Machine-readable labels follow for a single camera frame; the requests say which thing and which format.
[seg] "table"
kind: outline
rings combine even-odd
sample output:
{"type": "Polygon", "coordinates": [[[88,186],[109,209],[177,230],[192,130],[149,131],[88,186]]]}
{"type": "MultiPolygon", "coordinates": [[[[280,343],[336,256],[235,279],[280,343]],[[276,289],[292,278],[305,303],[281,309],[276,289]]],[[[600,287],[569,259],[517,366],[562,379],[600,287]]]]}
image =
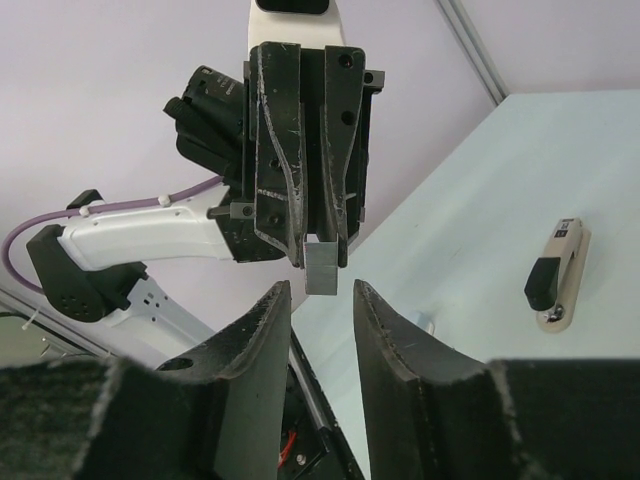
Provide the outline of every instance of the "table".
{"type": "Polygon", "coordinates": [[[365,476],[355,279],[481,361],[630,357],[640,353],[638,245],[640,91],[507,98],[353,253],[338,296],[309,298],[293,315],[365,476]],[[573,216],[593,237],[573,323],[553,335],[523,289],[557,221],[573,216]]]}

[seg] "cable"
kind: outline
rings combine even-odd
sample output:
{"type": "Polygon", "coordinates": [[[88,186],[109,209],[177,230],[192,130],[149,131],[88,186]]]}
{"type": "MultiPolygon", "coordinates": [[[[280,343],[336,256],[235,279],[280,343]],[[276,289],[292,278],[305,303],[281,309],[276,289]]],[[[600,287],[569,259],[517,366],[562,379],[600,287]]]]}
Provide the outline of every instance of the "cable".
{"type": "MultiPolygon", "coordinates": [[[[215,187],[216,185],[222,182],[222,177],[213,177],[206,182],[199,183],[191,188],[187,188],[186,190],[182,190],[181,192],[174,193],[173,195],[169,195],[169,200],[171,202],[179,202],[181,200],[186,200],[189,197],[193,197],[199,193],[202,193],[210,188],[215,187]]],[[[115,212],[118,210],[133,210],[135,208],[149,208],[156,207],[160,205],[158,198],[145,198],[142,200],[130,200],[127,202],[115,202],[115,203],[105,203],[103,205],[94,205],[93,207],[88,207],[89,214],[95,213],[105,213],[105,212],[115,212]]],[[[45,213],[43,215],[38,215],[26,222],[21,223],[16,228],[14,228],[7,238],[2,242],[2,247],[0,248],[0,254],[2,256],[2,264],[4,268],[7,269],[9,275],[13,277],[13,279],[29,290],[32,290],[36,293],[44,295],[44,290],[42,287],[31,283],[25,277],[23,277],[18,270],[11,263],[11,258],[9,256],[9,251],[11,249],[11,245],[18,238],[18,236],[28,230],[31,227],[39,225],[45,222],[51,222],[52,220],[57,220],[59,218],[67,218],[67,217],[77,217],[80,215],[79,208],[71,208],[69,210],[60,210],[57,212],[45,213]]]]}
{"type": "Polygon", "coordinates": [[[284,446],[282,452],[280,452],[280,461],[278,462],[278,468],[282,468],[285,464],[289,455],[291,454],[291,449],[293,448],[293,444],[296,441],[296,437],[298,436],[298,432],[294,430],[289,430],[289,439],[287,440],[287,444],[284,446]]]}

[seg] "purple cable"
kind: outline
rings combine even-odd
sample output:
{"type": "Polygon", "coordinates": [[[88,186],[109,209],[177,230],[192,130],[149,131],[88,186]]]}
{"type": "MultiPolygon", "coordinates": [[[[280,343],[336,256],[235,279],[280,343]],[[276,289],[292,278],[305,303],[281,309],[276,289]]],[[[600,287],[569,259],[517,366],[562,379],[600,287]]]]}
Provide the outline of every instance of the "purple cable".
{"type": "MultiPolygon", "coordinates": [[[[193,197],[194,195],[198,195],[210,188],[215,187],[216,185],[222,182],[222,177],[213,177],[206,182],[199,183],[191,188],[187,188],[178,193],[174,193],[173,195],[169,195],[169,199],[171,202],[179,202],[181,200],[186,200],[189,197],[193,197]]],[[[89,213],[105,213],[105,212],[114,212],[118,210],[133,210],[136,208],[149,208],[156,207],[160,205],[158,202],[158,198],[145,198],[142,200],[130,200],[128,202],[115,202],[115,203],[106,203],[104,205],[95,205],[93,207],[89,207],[89,213]]],[[[11,244],[18,238],[18,236],[28,230],[31,227],[34,227],[40,223],[51,222],[52,220],[57,220],[59,218],[67,218],[67,217],[77,217],[80,215],[79,208],[72,208],[69,210],[60,210],[58,212],[45,213],[44,215],[38,215],[30,220],[27,220],[24,223],[21,223],[16,228],[14,228],[7,238],[2,242],[2,247],[0,249],[2,255],[2,264],[4,268],[7,269],[9,275],[13,277],[13,279],[18,282],[23,287],[28,288],[36,293],[44,295],[44,290],[42,287],[31,283],[29,280],[24,278],[18,270],[11,263],[11,258],[9,257],[9,250],[11,249],[11,244]]]]}

